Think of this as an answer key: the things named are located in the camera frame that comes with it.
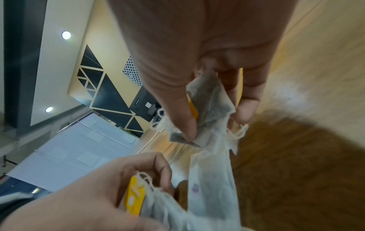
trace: person's left hand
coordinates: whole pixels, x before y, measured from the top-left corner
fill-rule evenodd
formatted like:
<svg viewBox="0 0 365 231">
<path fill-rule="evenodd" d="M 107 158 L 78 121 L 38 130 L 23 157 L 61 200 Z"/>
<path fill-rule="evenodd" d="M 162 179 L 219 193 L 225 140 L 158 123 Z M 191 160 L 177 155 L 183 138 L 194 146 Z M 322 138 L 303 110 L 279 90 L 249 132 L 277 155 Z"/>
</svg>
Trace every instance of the person's left hand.
<svg viewBox="0 0 365 231">
<path fill-rule="evenodd" d="M 13 212 L 0 231 L 155 231 L 167 230 L 156 220 L 118 209 L 130 178 L 148 173 L 162 189 L 173 193 L 171 168 L 161 153 L 120 158 L 70 186 Z"/>
</svg>

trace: person's right hand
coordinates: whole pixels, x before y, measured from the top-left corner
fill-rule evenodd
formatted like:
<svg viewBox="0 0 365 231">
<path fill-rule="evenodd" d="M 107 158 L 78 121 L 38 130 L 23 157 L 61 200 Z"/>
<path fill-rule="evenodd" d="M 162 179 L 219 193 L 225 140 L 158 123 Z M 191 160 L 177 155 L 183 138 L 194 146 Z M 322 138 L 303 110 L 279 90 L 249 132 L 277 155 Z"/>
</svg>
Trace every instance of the person's right hand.
<svg viewBox="0 0 365 231">
<path fill-rule="evenodd" d="M 194 72 L 218 72 L 236 105 L 239 69 L 243 93 L 234 115 L 255 113 L 276 47 L 296 0 L 109 0 L 143 81 L 185 139 L 196 135 L 186 97 Z"/>
</svg>

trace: ceiling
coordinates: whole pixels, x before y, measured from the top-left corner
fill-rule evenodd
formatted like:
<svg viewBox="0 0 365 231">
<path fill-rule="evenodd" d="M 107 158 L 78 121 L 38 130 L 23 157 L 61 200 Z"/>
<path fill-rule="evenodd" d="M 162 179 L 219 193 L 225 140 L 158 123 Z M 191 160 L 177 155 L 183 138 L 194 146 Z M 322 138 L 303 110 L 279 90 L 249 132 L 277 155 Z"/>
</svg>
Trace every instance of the ceiling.
<svg viewBox="0 0 365 231">
<path fill-rule="evenodd" d="M 30 125 L 80 105 L 67 95 L 94 0 L 48 0 Z M 69 31 L 71 38 L 61 34 Z M 53 107 L 51 113 L 45 112 Z"/>
</svg>

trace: purple mark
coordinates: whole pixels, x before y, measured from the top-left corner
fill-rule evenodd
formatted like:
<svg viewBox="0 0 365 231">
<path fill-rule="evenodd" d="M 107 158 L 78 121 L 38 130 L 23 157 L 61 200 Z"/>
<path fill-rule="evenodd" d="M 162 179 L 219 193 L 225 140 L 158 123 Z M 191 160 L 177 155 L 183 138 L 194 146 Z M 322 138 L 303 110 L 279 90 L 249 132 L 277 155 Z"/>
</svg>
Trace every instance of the purple mark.
<svg viewBox="0 0 365 231">
<path fill-rule="evenodd" d="M 191 188 L 191 190 L 192 190 L 194 193 L 199 192 L 199 185 L 197 185 L 197 184 L 193 184 L 193 187 Z"/>
</svg>

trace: black panel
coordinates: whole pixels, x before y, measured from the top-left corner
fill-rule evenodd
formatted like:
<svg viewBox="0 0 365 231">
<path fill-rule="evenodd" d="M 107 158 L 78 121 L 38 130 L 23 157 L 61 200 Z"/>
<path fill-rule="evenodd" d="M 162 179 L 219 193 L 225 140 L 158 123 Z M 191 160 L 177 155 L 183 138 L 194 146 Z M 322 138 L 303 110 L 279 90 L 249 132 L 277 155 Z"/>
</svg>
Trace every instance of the black panel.
<svg viewBox="0 0 365 231">
<path fill-rule="evenodd" d="M 79 69 L 79 72 L 77 73 L 77 76 L 79 76 L 79 77 L 85 77 L 86 78 L 86 76 L 84 75 L 84 73 L 81 71 L 81 69 Z"/>
<path fill-rule="evenodd" d="M 120 114 L 115 112 L 106 112 L 102 110 L 96 110 L 96 112 L 100 113 L 101 115 L 105 116 L 106 118 L 110 119 L 114 123 L 118 124 L 121 127 L 125 127 L 129 122 L 132 115 Z"/>
<path fill-rule="evenodd" d="M 103 69 L 88 45 L 86 45 L 85 47 L 84 56 L 81 60 L 81 65 Z"/>
<path fill-rule="evenodd" d="M 85 86 L 86 80 L 84 80 L 84 79 L 79 79 L 79 81 L 80 81 L 80 83 L 81 83 L 83 86 Z"/>
<path fill-rule="evenodd" d="M 124 102 L 123 98 L 107 75 L 104 76 L 92 107 L 131 113 L 127 104 Z"/>
<path fill-rule="evenodd" d="M 136 118 L 133 118 L 132 121 L 128 124 L 128 127 L 126 127 L 126 128 L 132 129 L 132 130 L 143 131 L 143 129 L 141 128 L 141 126 L 138 123 L 138 121 L 136 120 Z"/>
<path fill-rule="evenodd" d="M 91 85 L 91 83 L 90 83 L 90 82 L 88 82 L 88 83 L 87 83 L 86 88 L 87 88 L 87 89 L 95 90 L 95 88 Z"/>
<path fill-rule="evenodd" d="M 153 115 L 148 114 L 149 108 L 146 107 L 146 103 L 156 104 L 159 106 L 157 100 L 149 93 L 143 86 L 138 91 L 129 109 L 136 113 L 136 116 L 140 116 L 143 119 L 150 122 L 153 119 Z"/>
<path fill-rule="evenodd" d="M 137 136 L 138 138 L 141 138 L 141 136 L 143 135 L 143 132 L 135 132 L 135 131 L 129 131 L 130 133 L 133 133 L 135 136 Z"/>
<path fill-rule="evenodd" d="M 95 95 L 95 91 L 87 91 L 90 95 L 91 95 L 91 97 L 93 97 L 94 98 L 94 95 Z"/>
<path fill-rule="evenodd" d="M 5 122 L 30 131 L 47 0 L 4 1 Z"/>
<path fill-rule="evenodd" d="M 91 100 L 88 100 L 88 99 L 80 99 L 80 98 L 75 98 L 77 101 L 79 101 L 80 103 L 82 103 L 83 105 L 85 106 L 90 106 L 91 104 Z"/>
<path fill-rule="evenodd" d="M 94 84 L 94 86 L 97 88 L 100 80 L 102 79 L 103 71 L 91 70 L 87 68 L 83 68 L 83 71 L 85 72 L 89 80 L 92 82 L 92 84 Z"/>
</svg>

